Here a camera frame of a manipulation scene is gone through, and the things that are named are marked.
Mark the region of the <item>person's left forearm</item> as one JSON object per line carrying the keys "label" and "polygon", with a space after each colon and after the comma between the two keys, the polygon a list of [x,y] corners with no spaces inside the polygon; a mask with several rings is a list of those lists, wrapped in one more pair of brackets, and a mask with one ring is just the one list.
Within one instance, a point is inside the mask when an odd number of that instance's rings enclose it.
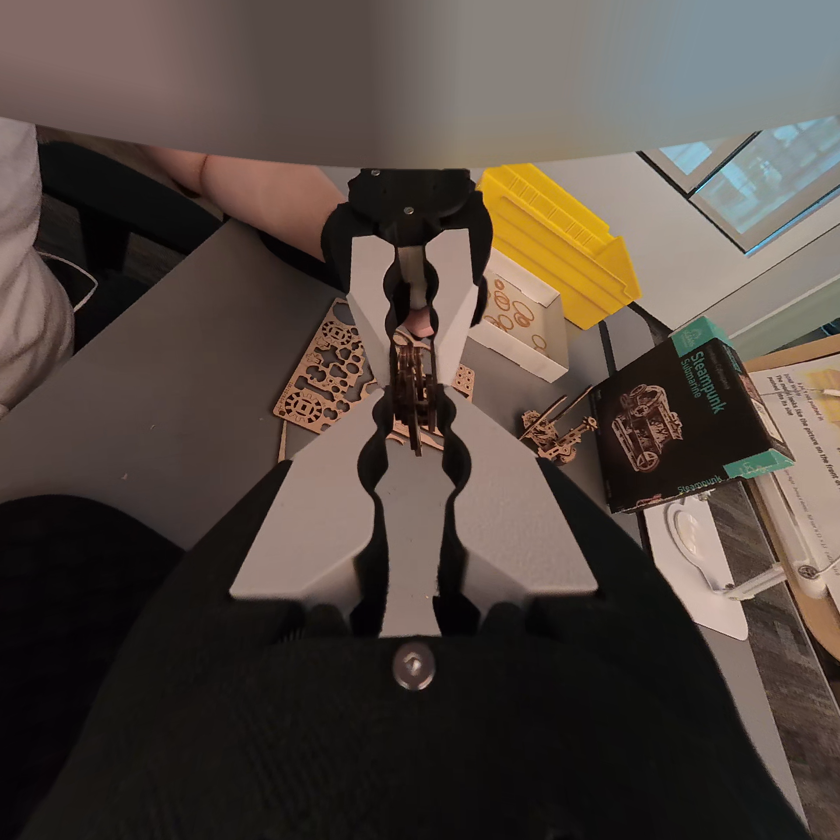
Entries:
{"label": "person's left forearm", "polygon": [[138,144],[175,183],[226,215],[324,261],[322,230],[344,198],[313,165],[256,161]]}

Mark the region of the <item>small wooden gear assembly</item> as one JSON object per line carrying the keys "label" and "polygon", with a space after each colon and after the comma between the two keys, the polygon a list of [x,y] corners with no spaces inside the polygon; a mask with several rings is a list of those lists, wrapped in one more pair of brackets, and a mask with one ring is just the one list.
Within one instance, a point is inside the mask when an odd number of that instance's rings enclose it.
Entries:
{"label": "small wooden gear assembly", "polygon": [[404,328],[392,337],[391,388],[394,421],[390,438],[409,444],[419,457],[424,447],[444,451],[437,424],[438,365],[434,338],[419,339]]}

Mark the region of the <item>black textured pad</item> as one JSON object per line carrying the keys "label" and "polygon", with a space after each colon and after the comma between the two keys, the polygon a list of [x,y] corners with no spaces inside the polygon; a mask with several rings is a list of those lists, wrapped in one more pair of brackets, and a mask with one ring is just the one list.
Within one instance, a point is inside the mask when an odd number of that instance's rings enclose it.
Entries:
{"label": "black textured pad", "polygon": [[183,554],[98,501],[2,503],[1,838],[16,838],[49,792],[129,630]]}

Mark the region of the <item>window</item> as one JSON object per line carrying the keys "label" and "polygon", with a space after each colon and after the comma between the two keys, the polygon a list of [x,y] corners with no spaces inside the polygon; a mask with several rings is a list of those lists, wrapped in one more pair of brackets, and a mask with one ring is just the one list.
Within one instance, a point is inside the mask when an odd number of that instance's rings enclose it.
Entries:
{"label": "window", "polygon": [[749,255],[838,196],[839,118],[664,146],[638,156]]}

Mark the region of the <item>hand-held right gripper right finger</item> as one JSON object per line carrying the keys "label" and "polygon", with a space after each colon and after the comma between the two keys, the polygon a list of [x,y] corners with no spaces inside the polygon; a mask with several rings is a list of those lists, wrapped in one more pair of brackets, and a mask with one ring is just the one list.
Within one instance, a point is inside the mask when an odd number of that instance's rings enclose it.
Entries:
{"label": "hand-held right gripper right finger", "polygon": [[589,596],[598,584],[541,461],[451,386],[436,392],[444,508],[434,614],[443,636],[473,635],[498,604]]}

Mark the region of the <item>white flat box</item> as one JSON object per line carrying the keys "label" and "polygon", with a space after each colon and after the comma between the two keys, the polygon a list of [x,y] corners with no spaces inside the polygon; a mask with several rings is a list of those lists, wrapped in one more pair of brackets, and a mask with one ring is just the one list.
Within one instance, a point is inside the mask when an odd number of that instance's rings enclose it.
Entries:
{"label": "white flat box", "polygon": [[648,508],[644,522],[654,562],[692,620],[746,641],[743,608],[724,593],[733,577],[708,499],[684,497]]}

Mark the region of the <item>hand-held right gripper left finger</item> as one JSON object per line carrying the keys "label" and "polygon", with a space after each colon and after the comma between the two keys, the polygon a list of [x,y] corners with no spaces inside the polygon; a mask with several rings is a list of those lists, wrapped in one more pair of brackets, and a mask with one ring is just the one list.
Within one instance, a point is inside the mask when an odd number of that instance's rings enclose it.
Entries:
{"label": "hand-held right gripper left finger", "polygon": [[382,632],[389,551],[382,499],[392,394],[376,390],[287,463],[229,594],[335,608],[353,634]]}

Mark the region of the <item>printed paper sheet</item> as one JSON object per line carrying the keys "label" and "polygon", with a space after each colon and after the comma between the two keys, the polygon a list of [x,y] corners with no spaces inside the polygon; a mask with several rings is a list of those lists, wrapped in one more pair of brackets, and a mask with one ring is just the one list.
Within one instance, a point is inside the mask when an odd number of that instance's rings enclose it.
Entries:
{"label": "printed paper sheet", "polygon": [[807,503],[837,506],[838,353],[750,375],[794,458],[791,484]]}

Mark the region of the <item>partly built wooden model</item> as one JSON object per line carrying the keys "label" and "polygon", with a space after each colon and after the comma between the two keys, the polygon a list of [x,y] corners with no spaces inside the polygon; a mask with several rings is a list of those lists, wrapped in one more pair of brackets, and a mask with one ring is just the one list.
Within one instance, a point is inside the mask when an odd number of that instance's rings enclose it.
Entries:
{"label": "partly built wooden model", "polygon": [[568,400],[568,396],[562,394],[542,411],[530,409],[522,413],[519,440],[531,441],[536,446],[539,457],[556,465],[572,462],[577,456],[577,447],[584,434],[595,432],[598,423],[593,416],[584,416],[578,425],[563,434],[558,430],[557,424],[573,408],[587,401],[594,389],[594,385],[589,385],[565,408],[561,405]]}

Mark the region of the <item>wooden sheet with gear cutouts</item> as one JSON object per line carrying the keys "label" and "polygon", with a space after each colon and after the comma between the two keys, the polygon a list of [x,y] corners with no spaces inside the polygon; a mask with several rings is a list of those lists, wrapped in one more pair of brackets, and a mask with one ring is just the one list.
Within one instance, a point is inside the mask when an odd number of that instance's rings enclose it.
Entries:
{"label": "wooden sheet with gear cutouts", "polygon": [[335,298],[280,394],[273,414],[320,434],[376,388],[348,302]]}

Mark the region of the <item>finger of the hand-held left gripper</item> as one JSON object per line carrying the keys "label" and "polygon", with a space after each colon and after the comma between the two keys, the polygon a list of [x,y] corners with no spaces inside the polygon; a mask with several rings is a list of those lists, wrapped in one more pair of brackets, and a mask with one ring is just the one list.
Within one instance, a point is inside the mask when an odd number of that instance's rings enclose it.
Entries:
{"label": "finger of the hand-held left gripper", "polygon": [[437,291],[430,303],[437,317],[434,336],[437,383],[451,385],[476,309],[468,229],[441,232],[426,245],[425,256],[437,276]]}
{"label": "finger of the hand-held left gripper", "polygon": [[348,303],[367,361],[378,385],[392,382],[396,312],[386,294],[386,280],[398,280],[396,249],[375,235],[354,237],[351,246]]}

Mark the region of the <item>yellow plastic bin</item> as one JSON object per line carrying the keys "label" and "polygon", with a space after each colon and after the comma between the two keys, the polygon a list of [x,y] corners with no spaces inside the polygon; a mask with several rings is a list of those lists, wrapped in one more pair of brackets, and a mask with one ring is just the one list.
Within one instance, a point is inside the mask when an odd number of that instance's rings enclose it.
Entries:
{"label": "yellow plastic bin", "polygon": [[642,297],[623,238],[536,165],[489,167],[478,190],[493,230],[488,267],[543,306],[560,299],[589,329]]}

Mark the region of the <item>black model kit box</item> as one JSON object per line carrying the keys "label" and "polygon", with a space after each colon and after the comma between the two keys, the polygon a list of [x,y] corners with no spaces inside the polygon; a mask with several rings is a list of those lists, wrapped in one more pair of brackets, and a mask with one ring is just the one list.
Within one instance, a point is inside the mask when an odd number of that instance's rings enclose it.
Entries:
{"label": "black model kit box", "polygon": [[612,513],[795,464],[728,336],[705,317],[605,379],[591,399]]}

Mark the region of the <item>person's white shirt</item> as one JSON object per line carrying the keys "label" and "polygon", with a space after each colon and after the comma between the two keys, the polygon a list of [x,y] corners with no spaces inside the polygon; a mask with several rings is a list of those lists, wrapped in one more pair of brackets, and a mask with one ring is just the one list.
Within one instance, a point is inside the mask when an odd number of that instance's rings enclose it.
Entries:
{"label": "person's white shirt", "polygon": [[42,185],[36,129],[1,119],[1,417],[72,355],[69,298],[35,249]]}

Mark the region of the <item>pile of tan rubber bands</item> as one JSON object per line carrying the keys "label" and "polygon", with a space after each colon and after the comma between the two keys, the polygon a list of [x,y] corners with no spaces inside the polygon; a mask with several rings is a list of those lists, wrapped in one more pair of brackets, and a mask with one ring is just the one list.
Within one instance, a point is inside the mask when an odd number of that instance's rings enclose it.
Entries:
{"label": "pile of tan rubber bands", "polygon": [[484,320],[531,350],[548,354],[546,309],[504,279],[486,280]]}

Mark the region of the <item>black office chair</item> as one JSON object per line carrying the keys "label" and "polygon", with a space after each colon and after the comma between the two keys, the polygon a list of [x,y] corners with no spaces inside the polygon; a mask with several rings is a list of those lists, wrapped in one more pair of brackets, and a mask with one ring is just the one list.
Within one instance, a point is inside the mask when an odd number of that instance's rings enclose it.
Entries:
{"label": "black office chair", "polygon": [[41,253],[74,308],[78,352],[172,270],[152,267],[145,276],[133,276],[127,267],[132,239],[171,253],[177,266],[222,221],[180,192],[94,150],[50,141],[38,152],[44,197],[78,215],[81,264]]}

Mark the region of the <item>white cardboard tray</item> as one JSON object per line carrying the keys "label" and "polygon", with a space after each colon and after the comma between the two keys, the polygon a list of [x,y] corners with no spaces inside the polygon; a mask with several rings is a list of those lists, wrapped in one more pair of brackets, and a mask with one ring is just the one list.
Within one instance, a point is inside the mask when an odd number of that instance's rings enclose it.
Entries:
{"label": "white cardboard tray", "polygon": [[487,302],[469,337],[545,382],[569,370],[563,303],[557,290],[493,248]]}

